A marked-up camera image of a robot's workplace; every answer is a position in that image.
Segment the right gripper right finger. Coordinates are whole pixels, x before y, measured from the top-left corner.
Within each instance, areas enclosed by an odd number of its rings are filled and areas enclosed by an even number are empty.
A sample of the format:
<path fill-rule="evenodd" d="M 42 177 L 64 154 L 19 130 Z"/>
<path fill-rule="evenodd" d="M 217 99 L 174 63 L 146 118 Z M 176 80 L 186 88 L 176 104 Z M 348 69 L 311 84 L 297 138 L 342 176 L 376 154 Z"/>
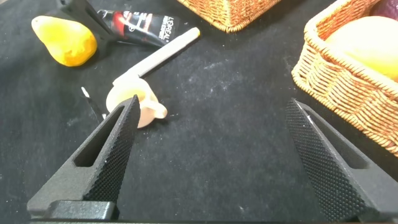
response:
<path fill-rule="evenodd" d="M 397 221 L 397 181 L 318 115 L 292 98 L 286 123 L 329 222 Z"/>

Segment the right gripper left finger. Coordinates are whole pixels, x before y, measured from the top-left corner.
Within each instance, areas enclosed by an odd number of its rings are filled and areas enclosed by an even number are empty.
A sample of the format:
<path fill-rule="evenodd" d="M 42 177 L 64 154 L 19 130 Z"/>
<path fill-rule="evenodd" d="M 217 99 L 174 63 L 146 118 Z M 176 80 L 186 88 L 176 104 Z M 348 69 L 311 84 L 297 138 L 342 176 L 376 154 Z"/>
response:
<path fill-rule="evenodd" d="M 67 201 L 115 205 L 141 115 L 137 96 L 123 101 L 28 201 L 33 218 Z"/>

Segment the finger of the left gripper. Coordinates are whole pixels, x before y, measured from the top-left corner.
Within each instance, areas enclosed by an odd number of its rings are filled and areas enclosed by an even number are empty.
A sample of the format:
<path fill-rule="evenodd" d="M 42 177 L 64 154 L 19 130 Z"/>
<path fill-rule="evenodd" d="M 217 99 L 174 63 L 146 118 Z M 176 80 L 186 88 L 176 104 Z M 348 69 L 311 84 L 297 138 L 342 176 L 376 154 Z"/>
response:
<path fill-rule="evenodd" d="M 115 34 L 87 0 L 57 0 L 58 8 L 103 40 L 116 40 Z"/>

